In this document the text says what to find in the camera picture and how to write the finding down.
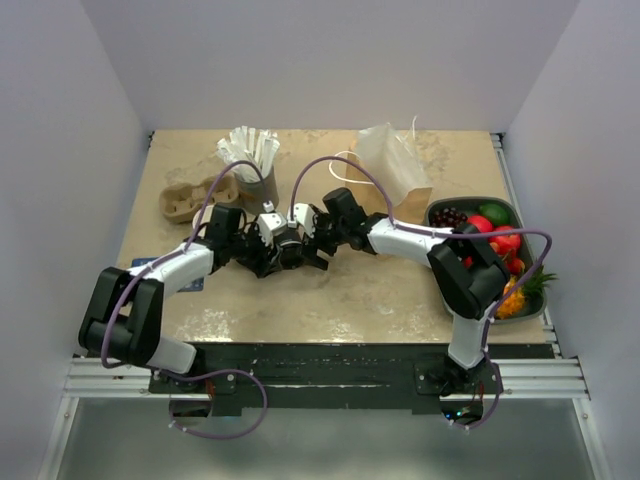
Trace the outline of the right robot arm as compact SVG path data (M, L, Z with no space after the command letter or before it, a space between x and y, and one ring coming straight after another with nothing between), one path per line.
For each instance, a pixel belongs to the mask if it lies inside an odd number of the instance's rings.
M310 243L332 255L348 244L372 255L412 260L431 269L440 294L453 311L453 334L445 369L448 386L469 392L481 380L486 329L491 309L501 299L509 279L504 262L472 225L458 230L431 228L368 214L352 192L338 188L323 197L323 210L297 203L289 208L290 225L300 226Z

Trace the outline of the brown paper takeout bag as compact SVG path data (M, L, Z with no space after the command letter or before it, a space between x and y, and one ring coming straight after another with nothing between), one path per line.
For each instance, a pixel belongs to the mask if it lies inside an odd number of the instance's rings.
M337 162L331 160L329 173L352 191L367 212L385 213L386 202L390 201L396 219L423 222L433 182L418 152L414 127L402 132L385 123L362 129L350 148L338 155L359 167L346 165L345 172L339 174L335 170Z

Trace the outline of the black paper coffee cup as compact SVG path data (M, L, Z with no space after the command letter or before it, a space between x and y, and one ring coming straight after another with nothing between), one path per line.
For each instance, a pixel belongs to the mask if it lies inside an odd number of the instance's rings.
M302 247L302 242L293 238L284 238L277 242L276 250L282 270L294 270L304 264Z

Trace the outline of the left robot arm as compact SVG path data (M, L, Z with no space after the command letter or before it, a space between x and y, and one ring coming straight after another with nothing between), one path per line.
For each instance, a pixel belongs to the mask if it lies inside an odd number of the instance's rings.
M80 326L80 346L107 368L131 364L167 370L183 391L200 390L207 368L196 361L196 347L161 333L164 301L232 259L267 254L275 234L288 223L272 204L264 207L244 230L242 209L216 205L206 225L171 252L127 270L104 269Z

